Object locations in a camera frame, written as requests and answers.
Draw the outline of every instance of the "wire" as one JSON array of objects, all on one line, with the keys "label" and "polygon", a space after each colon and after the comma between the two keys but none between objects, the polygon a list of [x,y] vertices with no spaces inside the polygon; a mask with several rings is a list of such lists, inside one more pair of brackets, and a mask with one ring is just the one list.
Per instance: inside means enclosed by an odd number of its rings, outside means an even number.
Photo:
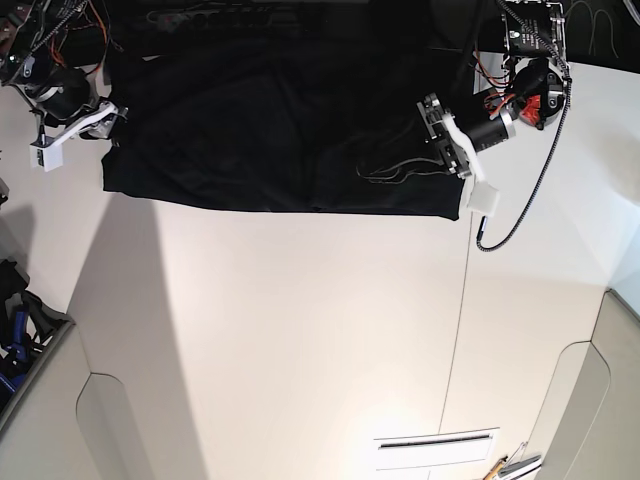
[{"label": "wire", "polygon": [[456,76],[451,87],[451,92],[456,94],[462,87],[462,82],[465,77],[466,65],[472,56],[473,48],[478,41],[478,35],[480,34],[480,28],[482,27],[482,21],[484,20],[485,12],[487,10],[488,0],[476,0],[476,7],[473,11],[473,24],[469,29],[469,34],[465,40],[464,48],[462,49],[462,56],[460,58],[460,65],[456,70]]},{"label": "wire", "polygon": [[16,77],[18,76],[18,74],[20,73],[20,71],[22,70],[22,67],[24,66],[27,59],[31,57],[31,55],[33,55],[35,52],[37,52],[43,45],[46,45],[47,42],[51,40],[51,37],[53,37],[56,33],[58,33],[58,31],[62,27],[64,27],[66,23],[71,19],[71,17],[73,17],[76,13],[82,11],[82,9],[86,7],[88,1],[89,0],[81,0],[76,8],[70,9],[69,12],[64,17],[62,17],[62,19],[58,22],[58,24],[55,27],[53,27],[53,29],[49,33],[47,33],[42,40],[36,43],[36,45],[29,51],[27,55],[25,55],[25,57],[20,62],[20,65],[18,65],[18,68],[16,68],[16,71],[13,72],[13,75],[11,75],[11,78],[9,78],[9,80],[7,80],[6,82],[2,83],[2,86],[11,85],[13,81],[16,79]]},{"label": "wire", "polygon": [[[497,114],[502,109],[502,107],[504,107],[504,105],[506,105],[514,98],[514,94],[508,94],[505,96],[504,92],[492,93],[484,98],[484,109],[489,112],[491,116],[493,116],[494,114]],[[500,99],[501,103],[498,106],[492,105],[497,99]]]},{"label": "wire", "polygon": [[558,129],[556,130],[556,134],[555,137],[553,139],[553,143],[551,144],[551,149],[549,150],[549,155],[547,155],[547,160],[544,163],[544,166],[542,167],[542,171],[540,172],[540,176],[538,177],[538,181],[536,182],[535,187],[533,188],[533,191],[531,192],[531,195],[529,196],[529,200],[527,200],[527,203],[525,204],[522,213],[520,213],[520,216],[518,217],[518,219],[516,220],[516,223],[513,225],[513,228],[511,229],[511,231],[507,234],[507,236],[499,243],[491,246],[491,247],[485,247],[482,245],[482,237],[484,236],[484,232],[487,228],[487,224],[489,222],[489,218],[484,216],[482,217],[482,221],[480,222],[480,228],[478,228],[478,234],[476,235],[476,246],[478,247],[478,250],[480,250],[481,252],[485,252],[485,253],[490,253],[490,252],[495,252],[496,250],[501,249],[502,247],[504,247],[515,235],[515,233],[518,231],[518,229],[520,228],[520,225],[522,225],[522,222],[524,221],[525,217],[527,216],[527,213],[529,213],[529,210],[531,209],[531,205],[533,205],[533,201],[535,200],[536,196],[538,195],[538,191],[540,190],[540,187],[542,185],[542,181],[544,180],[545,175],[547,174],[547,170],[549,169],[549,165],[551,165],[551,160],[553,160],[553,155],[556,152],[556,148],[558,147],[558,142],[560,141],[560,135],[562,134],[562,130],[564,127],[564,123],[567,119],[567,114],[569,113],[569,108],[571,107],[571,86],[572,86],[572,79],[571,79],[571,74],[570,74],[570,69],[569,69],[569,65],[567,64],[567,62],[560,56],[560,54],[558,53],[557,49],[550,43],[550,41],[542,38],[542,36],[534,31],[531,27],[529,27],[529,25],[522,20],[522,18],[520,18],[513,10],[511,10],[504,2],[504,0],[496,0],[496,3],[498,5],[500,5],[500,7],[502,7],[502,9],[507,12],[516,22],[518,22],[523,30],[525,30],[528,34],[530,34],[531,36],[533,36],[536,40],[538,40],[540,42],[540,44],[542,46],[544,46],[549,53],[551,54],[551,56],[556,60],[558,67],[562,70],[563,73],[563,80],[565,82],[565,103],[564,103],[564,108],[562,109],[562,115],[560,117],[560,121],[558,122]]},{"label": "wire", "polygon": [[615,46],[615,42],[614,42],[614,38],[613,38],[613,19],[611,18],[611,15],[609,15],[609,12],[607,12],[606,10],[603,10],[602,8],[599,10],[596,10],[595,15],[593,16],[593,33],[591,34],[591,43],[593,44],[593,48],[594,48],[594,55],[595,55],[595,33],[596,33],[596,24],[598,23],[598,15],[602,13],[605,17],[607,17],[609,19],[609,25],[611,27],[611,50],[613,51],[613,54],[615,55],[616,58],[620,58],[620,56],[618,55],[618,52],[616,51],[616,46]]},{"label": "wire", "polygon": [[[96,20],[98,21],[98,26],[102,31],[102,38],[104,39],[104,53],[102,54],[102,59],[98,62],[98,64],[91,71],[89,71],[85,76],[91,75],[92,73],[96,73],[98,70],[100,70],[102,63],[104,62],[104,59],[107,56],[107,49],[109,48],[109,38],[110,38],[110,34],[107,31],[107,27],[105,27],[104,22],[102,21],[102,17],[100,17],[100,14],[98,13],[98,10],[96,10],[96,7],[93,5],[92,0],[88,0],[88,2],[89,2],[89,7],[91,7],[91,11],[93,12],[93,15],[96,17]],[[111,30],[111,22],[109,22],[109,31],[110,30]]]},{"label": "wire", "polygon": [[510,93],[509,95],[507,95],[506,97],[504,97],[504,99],[500,102],[500,104],[496,107],[495,110],[493,110],[491,112],[491,114],[489,115],[489,118],[491,120],[493,120],[494,118],[496,118],[498,116],[498,114],[500,113],[500,110],[502,110],[502,108],[509,103],[511,100],[513,100],[515,98],[515,94]]},{"label": "wire", "polygon": [[502,82],[502,81],[500,81],[500,80],[502,80],[502,79],[506,78],[507,76],[509,76],[509,74],[508,74],[508,73],[507,73],[506,75],[503,75],[502,77],[499,77],[499,78],[496,78],[496,77],[492,76],[492,75],[489,73],[489,70],[487,70],[487,69],[484,67],[484,65],[482,64],[482,61],[480,60],[480,52],[478,51],[478,46],[477,46],[477,45],[476,45],[475,53],[476,53],[476,55],[475,55],[476,62],[478,62],[478,66],[480,67],[480,70],[481,70],[481,72],[480,72],[480,73],[482,73],[482,75],[484,76],[484,78],[486,78],[486,79],[487,79],[487,81],[488,81],[492,86],[494,86],[494,87],[496,87],[496,88],[505,88],[505,87],[509,86],[509,84],[510,84],[511,82]]},{"label": "wire", "polygon": [[412,163],[416,163],[416,164],[427,163],[427,164],[433,164],[437,166],[442,165],[442,162],[438,160],[431,160],[428,158],[418,157],[418,158],[410,158],[407,160],[403,160],[390,167],[379,168],[378,170],[375,170],[371,174],[363,174],[360,171],[359,165],[356,164],[356,173],[360,178],[368,180],[370,183],[387,184],[387,185],[399,185],[401,183],[404,183],[412,175],[428,176],[428,175],[438,175],[438,174],[445,173],[442,170],[432,170],[432,171],[420,171],[416,169],[408,170],[408,171],[401,170],[402,167],[404,167],[405,165],[410,165]]},{"label": "wire", "polygon": [[571,20],[571,14],[573,13],[573,9],[576,8],[579,5],[584,5],[587,10],[589,10],[589,17],[591,20],[591,37],[589,40],[589,51],[588,54],[589,55],[596,55],[596,26],[598,23],[598,15],[599,14],[603,14],[605,17],[607,17],[607,19],[609,20],[609,26],[611,27],[611,51],[613,52],[613,55],[616,58],[620,58],[620,56],[618,55],[618,52],[616,50],[616,46],[615,46],[615,39],[614,39],[614,35],[615,35],[615,28],[613,26],[613,19],[611,18],[611,15],[609,14],[608,11],[600,8],[598,10],[596,10],[595,14],[593,13],[593,9],[591,8],[591,5],[589,5],[589,3],[585,0],[578,0],[577,2],[574,2],[569,9],[566,11],[566,13],[564,14],[565,18],[567,19],[567,25],[569,25],[569,21]]},{"label": "wire", "polygon": [[572,3],[569,9],[564,13],[564,18],[567,19],[567,24],[569,23],[569,20],[571,20],[571,12],[573,12],[573,9],[580,5],[584,5],[585,7],[587,7],[589,13],[591,14],[591,21],[593,22],[593,10],[591,8],[591,5],[589,5],[589,3],[585,0],[578,0],[577,2]]},{"label": "wire", "polygon": [[62,50],[62,46],[64,45],[64,42],[67,40],[68,35],[69,35],[68,28],[65,28],[64,37],[62,37],[62,41],[60,42],[60,45],[56,47],[56,36],[54,35],[51,38],[51,45],[49,46],[49,52],[51,53],[51,58],[53,58],[54,62],[56,62],[58,65],[62,65],[63,67],[66,67],[66,64],[64,61],[64,57],[62,56],[61,50]]}]

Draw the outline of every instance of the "black cable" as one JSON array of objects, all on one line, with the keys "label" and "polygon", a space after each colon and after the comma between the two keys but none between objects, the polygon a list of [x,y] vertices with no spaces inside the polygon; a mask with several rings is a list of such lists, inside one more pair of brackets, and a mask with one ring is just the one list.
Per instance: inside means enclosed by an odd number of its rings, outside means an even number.
[{"label": "black cable", "polygon": [[456,70],[456,76],[451,87],[451,93],[455,96],[464,80],[467,73],[467,65],[471,59],[473,49],[478,41],[478,35],[480,34],[480,28],[482,27],[482,21],[484,20],[484,14],[487,10],[488,0],[476,0],[476,8],[473,11],[473,25],[469,30],[469,34],[465,40],[464,47],[462,49],[462,57],[460,58],[460,64]]},{"label": "black cable", "polygon": [[545,175],[547,173],[547,170],[549,169],[549,165],[551,164],[551,160],[553,159],[553,155],[555,154],[556,148],[558,146],[558,142],[560,141],[560,135],[562,134],[562,129],[563,129],[564,123],[565,123],[565,121],[567,119],[567,114],[569,113],[569,108],[571,108],[571,84],[572,84],[572,79],[571,79],[571,75],[570,75],[570,71],[569,71],[569,65],[560,56],[560,54],[558,53],[557,49],[548,40],[542,38],[542,36],[539,35],[538,32],[536,32],[533,29],[531,29],[531,27],[529,27],[529,25],[527,25],[527,23],[524,20],[522,20],[518,15],[516,15],[516,13],[513,10],[511,10],[509,7],[507,7],[507,5],[505,4],[504,0],[496,0],[496,3],[498,3],[498,5],[500,5],[500,7],[502,7],[505,12],[507,12],[516,22],[518,22],[527,33],[529,33],[536,40],[538,40],[540,42],[540,44],[543,45],[549,51],[549,53],[551,53],[551,56],[556,60],[558,66],[562,70],[563,80],[565,82],[565,97],[566,98],[565,98],[564,108],[562,109],[562,115],[561,115],[560,121],[558,123],[558,129],[556,130],[556,135],[555,135],[555,137],[553,139],[553,143],[551,144],[551,149],[549,150],[549,155],[547,156],[547,161],[544,163],[544,166],[542,167],[542,171],[540,172],[540,176],[538,177],[538,181],[536,182],[536,185],[533,188],[533,191],[531,192],[531,196],[529,197],[529,200],[527,201],[526,205],[524,206],[524,209],[522,210],[522,213],[518,217],[518,220],[516,220],[516,223],[514,224],[514,226],[511,229],[511,231],[507,234],[507,236],[500,243],[497,243],[496,245],[494,245],[492,247],[485,247],[485,246],[482,245],[482,237],[484,236],[484,232],[485,232],[485,229],[487,228],[487,223],[488,223],[489,219],[486,216],[482,217],[482,222],[480,222],[480,228],[478,229],[478,234],[476,235],[476,246],[478,247],[478,250],[480,250],[481,252],[486,252],[486,253],[495,252],[496,250],[499,250],[500,248],[504,247],[509,242],[509,240],[511,240],[511,238],[513,238],[515,233],[518,231],[518,228],[520,228],[520,225],[522,224],[522,222],[524,221],[525,217],[527,216],[527,213],[529,213],[529,209],[531,208],[531,205],[533,204],[533,201],[535,200],[536,196],[538,195],[538,191],[540,190],[540,186],[542,185],[542,181],[544,180],[544,177],[545,177]]}]

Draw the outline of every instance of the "metal bracket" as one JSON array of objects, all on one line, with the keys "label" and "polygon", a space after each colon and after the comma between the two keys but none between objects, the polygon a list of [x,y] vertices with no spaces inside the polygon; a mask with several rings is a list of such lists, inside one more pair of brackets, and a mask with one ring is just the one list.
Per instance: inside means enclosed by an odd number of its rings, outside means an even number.
[{"label": "metal bracket", "polygon": [[97,128],[100,121],[109,115],[117,114],[118,111],[118,107],[113,103],[104,100],[98,106],[98,110],[79,118],[65,128],[60,135],[56,137],[44,136],[43,139],[36,140],[29,147],[31,166],[43,167],[45,172],[61,167],[64,163],[62,154],[62,144],[64,142],[81,132]]},{"label": "metal bracket", "polygon": [[452,175],[465,179],[472,175],[465,153],[451,140],[451,135],[443,125],[444,108],[435,93],[428,95],[424,103],[418,102],[418,111],[422,116],[429,138],[426,143],[433,143],[437,148],[440,160],[444,162]]}]

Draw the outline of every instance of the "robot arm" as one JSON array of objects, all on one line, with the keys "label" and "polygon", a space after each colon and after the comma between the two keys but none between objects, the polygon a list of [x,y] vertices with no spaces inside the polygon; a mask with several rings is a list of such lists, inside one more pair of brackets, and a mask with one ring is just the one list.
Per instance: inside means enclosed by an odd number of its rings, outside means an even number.
[{"label": "robot arm", "polygon": [[[570,83],[562,71],[567,65],[562,5],[498,3],[506,7],[503,66],[508,71],[504,76],[507,80],[471,98],[450,100],[447,105],[435,93],[418,103],[426,143],[433,147],[444,173],[474,182],[467,207],[485,217],[494,215],[500,193],[485,178],[477,152],[513,138],[517,120],[543,130],[563,111]],[[549,39],[555,55],[540,41],[544,39]],[[495,79],[480,68],[493,83]]]},{"label": "robot arm", "polygon": [[[95,81],[83,70],[67,67],[56,55],[57,36],[86,23],[88,4],[88,0],[35,0],[32,4],[18,0],[5,1],[0,9],[0,82],[18,89],[36,115],[31,158],[45,171],[62,165],[66,140],[80,133],[109,138],[113,125],[126,115],[126,109],[97,95]],[[50,137],[48,126],[64,130]]]}]

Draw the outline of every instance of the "red wire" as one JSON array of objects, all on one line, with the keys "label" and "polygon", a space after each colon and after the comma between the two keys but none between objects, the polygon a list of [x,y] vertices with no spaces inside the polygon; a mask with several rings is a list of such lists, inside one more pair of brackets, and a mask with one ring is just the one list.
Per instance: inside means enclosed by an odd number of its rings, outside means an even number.
[{"label": "red wire", "polygon": [[510,93],[509,95],[504,97],[504,100],[502,100],[502,102],[500,102],[500,104],[496,107],[496,109],[493,112],[491,112],[491,116],[493,117],[496,113],[502,110],[502,107],[504,107],[507,103],[509,103],[509,101],[511,101],[513,97],[515,97],[513,93]]},{"label": "red wire", "polygon": [[492,93],[490,95],[487,95],[484,98],[484,108],[488,111],[491,107],[491,102],[496,99],[496,98],[503,98],[503,94],[502,93]]},{"label": "red wire", "polygon": [[496,78],[494,78],[489,73],[489,71],[486,68],[484,68],[484,65],[482,65],[482,62],[480,61],[480,52],[478,52],[478,47],[476,47],[476,61],[478,62],[478,66],[482,70],[482,73],[484,74],[484,76],[487,77],[492,82],[494,82],[497,86],[506,87],[507,85],[509,85],[509,82],[501,82],[501,81],[497,80]]},{"label": "red wire", "polygon": [[[98,14],[98,10],[96,10],[96,7],[93,6],[93,2],[91,0],[89,0],[89,6],[91,7],[91,10],[93,11],[93,14],[96,17],[96,20],[98,20],[98,26],[100,27],[100,30],[102,30],[102,37],[104,39],[104,48],[105,48],[105,53],[106,53],[106,49],[107,49],[107,39],[108,39],[108,35],[107,35],[107,27],[104,26],[104,22],[102,21],[102,18],[100,18],[100,14]],[[98,70],[100,70],[100,67],[102,66],[102,61],[100,63],[98,63],[98,65],[95,66],[95,68],[93,70],[91,70],[89,73],[87,73],[87,75],[91,75],[92,73],[97,72]]]},{"label": "red wire", "polygon": [[55,42],[56,42],[55,38],[52,38],[51,45],[49,45],[49,52],[51,53],[51,58],[53,58],[54,62],[64,67],[65,66],[64,59],[62,58],[62,54],[58,52],[58,50],[56,49]]}]

